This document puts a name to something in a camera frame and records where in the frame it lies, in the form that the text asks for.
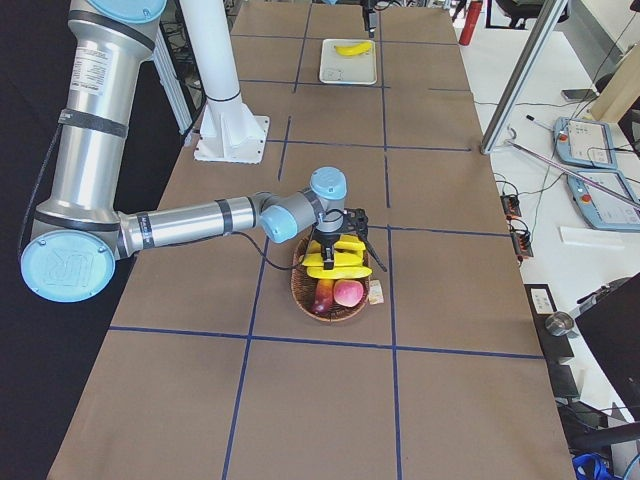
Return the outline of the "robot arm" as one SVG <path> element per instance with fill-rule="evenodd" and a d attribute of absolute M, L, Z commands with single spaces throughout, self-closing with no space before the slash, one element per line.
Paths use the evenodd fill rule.
<path fill-rule="evenodd" d="M 50 197 L 34 212 L 19 250 L 25 284 L 54 302 L 102 291 L 118 260 L 260 227 L 282 243 L 310 230 L 330 253 L 345 228 L 347 182 L 334 167 L 282 198 L 269 192 L 177 209 L 124 214 L 114 197 L 141 64 L 153 56 L 162 1 L 74 1 L 68 25 L 77 40 Z"/>

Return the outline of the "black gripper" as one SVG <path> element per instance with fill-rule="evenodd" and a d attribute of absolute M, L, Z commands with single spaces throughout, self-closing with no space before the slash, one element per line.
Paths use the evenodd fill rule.
<path fill-rule="evenodd" d="M 316 241 L 320 245 L 320 252 L 323 256 L 323 269 L 334 269 L 334 245 L 340 239 L 341 234 L 335 232 L 320 232 L 316 234 Z"/>

